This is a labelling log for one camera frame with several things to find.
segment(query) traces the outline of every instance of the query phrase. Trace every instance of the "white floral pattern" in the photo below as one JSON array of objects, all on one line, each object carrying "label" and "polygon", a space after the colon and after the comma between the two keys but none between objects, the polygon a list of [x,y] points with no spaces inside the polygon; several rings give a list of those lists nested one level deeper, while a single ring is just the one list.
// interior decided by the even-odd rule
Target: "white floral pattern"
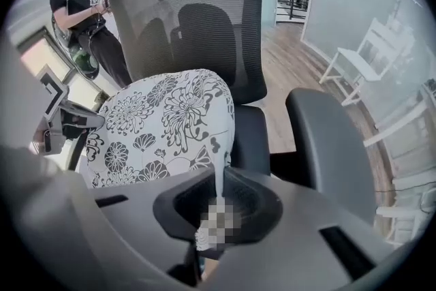
[{"label": "white floral pattern", "polygon": [[232,96],[211,71],[139,80],[108,99],[99,114],[106,124],[87,140],[94,187],[160,180],[222,166],[223,159],[230,164]]}]

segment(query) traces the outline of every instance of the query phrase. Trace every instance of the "wooden floor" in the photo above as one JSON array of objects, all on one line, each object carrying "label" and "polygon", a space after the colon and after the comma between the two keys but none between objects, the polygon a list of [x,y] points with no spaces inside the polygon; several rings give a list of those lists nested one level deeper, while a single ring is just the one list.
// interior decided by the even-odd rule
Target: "wooden floor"
[{"label": "wooden floor", "polygon": [[[285,109],[285,99],[292,89],[306,87],[331,93],[339,101],[344,99],[333,82],[319,84],[327,68],[326,61],[300,41],[301,32],[302,25],[286,23],[277,24],[275,28],[262,33],[262,68],[268,95],[251,105],[260,107],[266,115],[271,153],[295,151],[292,128]],[[363,138],[374,134],[374,122],[362,102],[346,107],[346,111]],[[392,173],[389,162],[384,161],[382,144],[375,144],[367,151],[375,190],[392,190]],[[393,204],[392,192],[376,194],[377,205]],[[383,234],[388,230],[387,222],[378,222],[378,226]]]}]

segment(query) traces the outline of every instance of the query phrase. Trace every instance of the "person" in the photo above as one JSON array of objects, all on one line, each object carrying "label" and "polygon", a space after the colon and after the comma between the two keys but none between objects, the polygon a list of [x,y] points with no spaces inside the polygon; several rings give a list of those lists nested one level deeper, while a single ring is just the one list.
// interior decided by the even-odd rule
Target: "person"
[{"label": "person", "polygon": [[90,0],[50,0],[54,19],[60,29],[69,29],[88,54],[121,87],[131,84],[120,42],[106,28],[103,3],[91,5]]}]

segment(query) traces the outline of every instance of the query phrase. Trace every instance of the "black t-shirt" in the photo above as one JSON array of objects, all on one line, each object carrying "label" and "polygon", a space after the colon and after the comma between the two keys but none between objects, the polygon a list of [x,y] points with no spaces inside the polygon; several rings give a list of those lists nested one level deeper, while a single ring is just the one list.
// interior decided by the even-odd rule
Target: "black t-shirt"
[{"label": "black t-shirt", "polygon": [[[83,10],[86,10],[91,7],[91,0],[50,0],[50,7],[52,8],[52,12],[56,12],[62,7],[67,7],[68,1],[68,14],[77,14]],[[100,21],[100,25],[104,24],[106,21],[104,20],[102,15],[92,15],[88,17],[86,20],[78,23],[77,25],[71,27],[70,29],[76,35],[82,33],[87,29],[92,29],[97,26],[98,21]]]}]

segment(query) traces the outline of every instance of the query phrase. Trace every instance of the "railing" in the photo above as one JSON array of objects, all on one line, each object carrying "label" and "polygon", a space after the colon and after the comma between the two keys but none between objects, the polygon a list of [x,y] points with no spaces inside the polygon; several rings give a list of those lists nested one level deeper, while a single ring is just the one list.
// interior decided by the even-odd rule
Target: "railing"
[{"label": "railing", "polygon": [[309,0],[277,0],[277,22],[304,20]]}]

